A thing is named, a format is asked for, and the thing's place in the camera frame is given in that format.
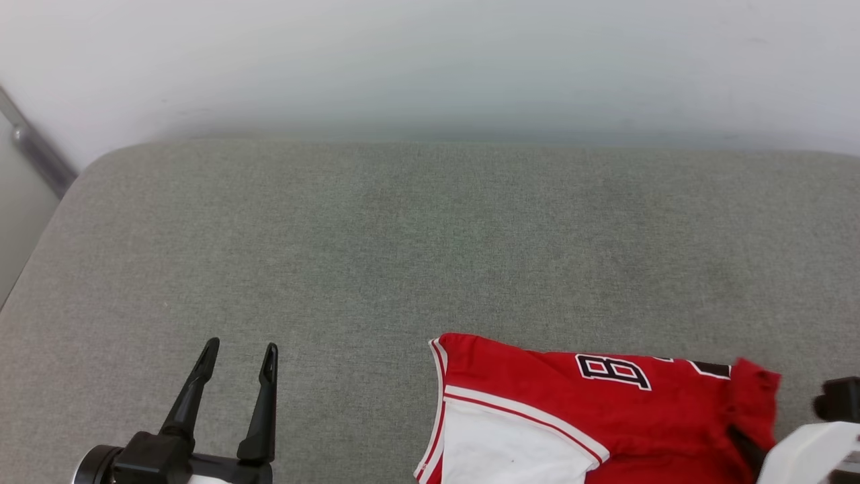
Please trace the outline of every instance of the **jersey armhole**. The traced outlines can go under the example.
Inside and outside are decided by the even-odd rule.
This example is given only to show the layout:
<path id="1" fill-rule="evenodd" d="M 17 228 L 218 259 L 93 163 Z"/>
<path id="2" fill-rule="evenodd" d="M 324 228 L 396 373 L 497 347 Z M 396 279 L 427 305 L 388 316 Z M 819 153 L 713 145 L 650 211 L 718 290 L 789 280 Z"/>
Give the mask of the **jersey armhole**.
<path id="1" fill-rule="evenodd" d="M 448 354 L 445 352 L 445 348 L 442 347 L 438 338 L 431 339 L 428 344 L 433 353 L 433 362 L 436 364 L 436 419 L 433 422 L 433 431 L 430 434 L 430 442 L 427 444 L 427 450 L 418 463 L 418 467 L 412 473 L 419 484 L 427 484 L 430 477 L 434 474 L 435 469 L 441 464 L 442 450 L 445 443 L 442 436 L 445 420 L 445 401 L 443 396 L 445 395 L 445 372 L 448 368 Z"/>
<path id="2" fill-rule="evenodd" d="M 456 403 L 459 406 L 471 406 L 486 413 L 508 416 L 549 431 L 572 445 L 590 462 L 587 470 L 595 470 L 609 459 L 609 450 L 603 444 L 569 422 L 534 406 L 453 385 L 445 386 L 445 400 L 451 405 Z"/>

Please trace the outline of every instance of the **red fabric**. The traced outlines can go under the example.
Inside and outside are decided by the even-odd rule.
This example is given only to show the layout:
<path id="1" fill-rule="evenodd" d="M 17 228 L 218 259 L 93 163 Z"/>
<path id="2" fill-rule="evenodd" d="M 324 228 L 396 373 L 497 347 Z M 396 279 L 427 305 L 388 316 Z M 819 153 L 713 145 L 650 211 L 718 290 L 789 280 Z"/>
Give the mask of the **red fabric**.
<path id="1" fill-rule="evenodd" d="M 686 360 L 539 353 L 458 333 L 439 342 L 448 357 L 446 386 L 534 406 L 603 444 L 610 458 L 588 473 L 587 484 L 750 484 L 727 426 L 765 450 L 775 444 L 779 375 L 747 360 L 738 360 L 728 379 L 703 375 Z M 611 365 L 615 375 L 599 376 L 602 357 L 620 362 Z M 637 374 L 627 363 L 644 377 L 632 382 Z"/>

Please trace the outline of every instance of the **basketball jersey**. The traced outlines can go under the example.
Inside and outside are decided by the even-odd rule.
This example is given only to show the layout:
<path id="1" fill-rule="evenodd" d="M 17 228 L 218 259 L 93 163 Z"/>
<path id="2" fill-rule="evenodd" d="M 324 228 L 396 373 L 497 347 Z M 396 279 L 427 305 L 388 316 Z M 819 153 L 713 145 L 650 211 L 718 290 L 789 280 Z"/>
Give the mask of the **basketball jersey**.
<path id="1" fill-rule="evenodd" d="M 728 437 L 774 444 L 779 375 L 658 357 L 430 342 L 439 400 L 420 484 L 751 483 Z"/>

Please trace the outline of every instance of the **jersey number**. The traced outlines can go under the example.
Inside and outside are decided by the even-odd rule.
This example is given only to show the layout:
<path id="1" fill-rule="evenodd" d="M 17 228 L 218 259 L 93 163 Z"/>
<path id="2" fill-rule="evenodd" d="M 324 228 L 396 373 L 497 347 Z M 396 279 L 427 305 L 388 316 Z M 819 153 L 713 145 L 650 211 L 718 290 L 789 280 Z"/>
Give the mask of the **jersey number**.
<path id="1" fill-rule="evenodd" d="M 660 361 L 674 363 L 671 358 L 655 358 Z M 727 364 L 702 363 L 681 360 L 689 363 L 699 375 L 729 380 L 732 367 Z M 593 355 L 576 355 L 580 374 L 588 380 L 612 380 L 614 382 L 636 385 L 641 390 L 651 391 L 651 382 L 639 365 L 631 361 L 611 357 L 596 357 Z"/>
<path id="2" fill-rule="evenodd" d="M 576 362 L 580 366 L 583 378 L 629 383 L 639 389 L 651 391 L 651 383 L 636 363 L 591 355 L 576 355 Z"/>

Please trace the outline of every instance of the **gray fabric surface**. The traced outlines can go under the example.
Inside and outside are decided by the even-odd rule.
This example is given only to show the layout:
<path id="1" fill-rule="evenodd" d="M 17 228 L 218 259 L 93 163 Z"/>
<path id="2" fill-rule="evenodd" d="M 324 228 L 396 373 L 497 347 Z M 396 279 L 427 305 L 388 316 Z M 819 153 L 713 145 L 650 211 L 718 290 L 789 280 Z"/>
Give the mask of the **gray fabric surface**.
<path id="1" fill-rule="evenodd" d="M 783 373 L 778 435 L 860 373 L 860 162 L 560 146 L 138 146 L 91 166 L 0 313 L 0 480 L 154 431 L 222 339 L 198 451 L 279 344 L 280 482 L 411 482 L 426 344 L 473 332 Z"/>

